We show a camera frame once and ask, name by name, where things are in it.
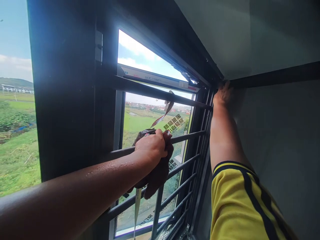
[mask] forearm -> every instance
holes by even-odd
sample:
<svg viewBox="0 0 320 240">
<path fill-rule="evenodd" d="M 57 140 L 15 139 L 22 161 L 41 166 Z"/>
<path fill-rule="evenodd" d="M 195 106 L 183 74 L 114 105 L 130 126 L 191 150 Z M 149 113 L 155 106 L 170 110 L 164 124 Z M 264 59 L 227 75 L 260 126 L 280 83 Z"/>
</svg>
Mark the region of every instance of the forearm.
<svg viewBox="0 0 320 240">
<path fill-rule="evenodd" d="M 225 104 L 213 107 L 210 154 L 212 170 L 223 161 L 236 161 L 251 167 L 243 152 L 236 123 Z"/>
<path fill-rule="evenodd" d="M 73 239 L 153 168 L 134 152 L 3 197 L 0 231 L 4 239 Z"/>
</svg>

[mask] brown cloth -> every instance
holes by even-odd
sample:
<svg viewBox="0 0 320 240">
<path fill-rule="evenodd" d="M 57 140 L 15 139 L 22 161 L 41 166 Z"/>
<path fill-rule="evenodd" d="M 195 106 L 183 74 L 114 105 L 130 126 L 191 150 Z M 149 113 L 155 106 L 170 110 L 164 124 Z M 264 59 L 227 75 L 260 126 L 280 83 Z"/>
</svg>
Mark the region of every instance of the brown cloth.
<svg viewBox="0 0 320 240">
<path fill-rule="evenodd" d="M 143 138 L 145 135 L 155 134 L 155 129 L 146 129 L 144 131 L 139 132 L 136 140 L 134 141 L 133 146 L 136 145 L 137 141 Z M 156 191 L 166 182 L 168 174 L 169 174 L 169 161 L 172 157 L 173 153 L 173 145 L 171 143 L 172 135 L 168 130 L 163 132 L 163 138 L 165 141 L 165 151 L 168 151 L 168 155 L 164 158 L 161 158 L 158 165 L 140 182 L 138 182 L 134 187 L 135 188 L 143 188 L 147 185 L 147 189 L 144 193 L 144 198 L 149 199 L 156 193 Z"/>
</svg>

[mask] ceiling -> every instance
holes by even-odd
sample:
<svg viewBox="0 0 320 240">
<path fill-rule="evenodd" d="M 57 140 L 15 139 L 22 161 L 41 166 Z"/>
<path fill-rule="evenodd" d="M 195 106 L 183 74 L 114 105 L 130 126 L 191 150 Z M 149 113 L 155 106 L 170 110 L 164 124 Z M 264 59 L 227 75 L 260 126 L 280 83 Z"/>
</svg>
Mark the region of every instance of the ceiling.
<svg viewBox="0 0 320 240">
<path fill-rule="evenodd" d="M 315 1 L 175 2 L 226 79 L 320 60 Z"/>
</svg>

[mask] window hinge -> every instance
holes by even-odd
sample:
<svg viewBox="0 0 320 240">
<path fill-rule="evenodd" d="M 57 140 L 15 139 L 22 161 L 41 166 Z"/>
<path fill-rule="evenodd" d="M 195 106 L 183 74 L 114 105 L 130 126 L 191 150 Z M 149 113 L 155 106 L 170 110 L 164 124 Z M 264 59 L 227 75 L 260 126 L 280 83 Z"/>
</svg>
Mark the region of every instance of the window hinge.
<svg viewBox="0 0 320 240">
<path fill-rule="evenodd" d="M 103 39 L 103 34 L 96 30 L 95 59 L 100 63 L 102 63 L 102 39 Z"/>
</svg>

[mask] building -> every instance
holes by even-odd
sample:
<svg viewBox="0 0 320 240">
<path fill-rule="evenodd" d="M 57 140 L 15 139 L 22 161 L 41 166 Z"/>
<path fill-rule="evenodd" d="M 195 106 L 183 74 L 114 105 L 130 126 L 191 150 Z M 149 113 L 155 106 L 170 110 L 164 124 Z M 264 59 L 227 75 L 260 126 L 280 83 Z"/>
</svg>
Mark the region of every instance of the building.
<svg viewBox="0 0 320 240">
<path fill-rule="evenodd" d="M 26 88 L 26 87 L 16 87 L 2 84 L 2 91 L 3 92 L 16 92 L 16 93 L 29 93 L 34 94 L 33 88 Z"/>
</svg>

